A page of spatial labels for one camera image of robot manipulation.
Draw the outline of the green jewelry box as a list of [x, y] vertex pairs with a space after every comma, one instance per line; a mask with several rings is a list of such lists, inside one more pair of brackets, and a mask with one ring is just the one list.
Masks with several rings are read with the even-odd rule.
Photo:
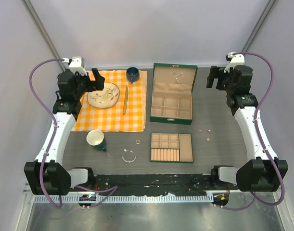
[[[190, 125], [193, 119], [192, 92], [198, 66], [186, 64], [153, 65], [150, 121]], [[181, 84], [176, 76], [183, 73]]]

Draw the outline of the gold table knife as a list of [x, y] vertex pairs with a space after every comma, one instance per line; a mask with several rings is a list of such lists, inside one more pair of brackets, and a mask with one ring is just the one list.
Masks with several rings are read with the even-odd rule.
[[124, 105], [123, 105], [123, 115], [125, 115], [126, 114], [126, 111], [127, 111], [127, 102], [128, 102], [128, 86], [126, 85]]

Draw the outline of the dark blue cup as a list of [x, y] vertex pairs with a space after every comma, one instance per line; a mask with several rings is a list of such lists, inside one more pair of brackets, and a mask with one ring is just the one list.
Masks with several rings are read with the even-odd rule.
[[134, 83], [139, 80], [140, 72], [136, 67], [130, 67], [126, 70], [126, 77], [130, 83]]

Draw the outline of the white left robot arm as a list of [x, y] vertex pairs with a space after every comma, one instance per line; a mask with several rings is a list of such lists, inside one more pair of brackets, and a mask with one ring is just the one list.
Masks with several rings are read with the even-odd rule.
[[57, 77], [58, 90], [52, 109], [45, 107], [52, 124], [43, 147], [33, 162], [26, 162], [24, 173], [34, 195], [67, 195], [79, 186], [90, 192], [95, 187], [95, 177], [90, 167], [66, 170], [63, 155], [70, 132], [81, 110], [81, 98], [87, 92], [103, 90], [105, 78], [93, 68], [94, 79], [86, 71], [66, 70]]

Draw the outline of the orange checkered cloth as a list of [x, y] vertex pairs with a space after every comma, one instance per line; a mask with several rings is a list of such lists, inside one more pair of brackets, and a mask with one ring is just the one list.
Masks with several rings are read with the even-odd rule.
[[145, 129], [147, 71], [131, 83], [125, 70], [101, 70], [104, 89], [85, 93], [72, 131], [142, 132]]

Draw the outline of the green jewelry tray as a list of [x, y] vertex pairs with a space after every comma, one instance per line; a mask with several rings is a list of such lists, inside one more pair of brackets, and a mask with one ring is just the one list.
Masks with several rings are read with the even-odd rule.
[[150, 161], [193, 163], [191, 134], [152, 133]]

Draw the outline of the floral ceramic plate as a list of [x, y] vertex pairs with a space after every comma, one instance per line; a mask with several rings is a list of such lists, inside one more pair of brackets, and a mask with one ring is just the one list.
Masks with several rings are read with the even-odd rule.
[[95, 108], [106, 109], [113, 107], [119, 96], [119, 87], [114, 83], [105, 82], [103, 90], [88, 93], [88, 103]]

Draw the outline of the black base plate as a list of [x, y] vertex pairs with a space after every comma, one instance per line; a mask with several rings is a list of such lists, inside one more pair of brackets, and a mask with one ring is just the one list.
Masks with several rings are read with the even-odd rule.
[[203, 174], [123, 174], [97, 175], [92, 184], [83, 187], [106, 190], [118, 186], [115, 196], [175, 196], [206, 195], [206, 191], [236, 190], [231, 183], [212, 182]]

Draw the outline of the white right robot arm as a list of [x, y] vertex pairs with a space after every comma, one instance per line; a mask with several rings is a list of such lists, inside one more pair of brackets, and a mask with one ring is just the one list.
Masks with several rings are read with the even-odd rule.
[[227, 105], [241, 129], [248, 158], [241, 168], [214, 166], [210, 184], [215, 190], [231, 183], [242, 192], [275, 192], [280, 181], [274, 168], [278, 167], [282, 177], [288, 170], [287, 162], [278, 159], [262, 126], [258, 101], [250, 93], [252, 71], [245, 65], [237, 65], [229, 71], [212, 66], [207, 77], [207, 88], [217, 79], [216, 89], [226, 92]]

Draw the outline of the white green paper cup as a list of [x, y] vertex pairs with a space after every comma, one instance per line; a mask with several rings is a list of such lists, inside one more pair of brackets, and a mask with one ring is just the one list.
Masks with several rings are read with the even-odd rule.
[[86, 141], [98, 150], [107, 151], [104, 133], [101, 130], [95, 129], [90, 131], [86, 136]]

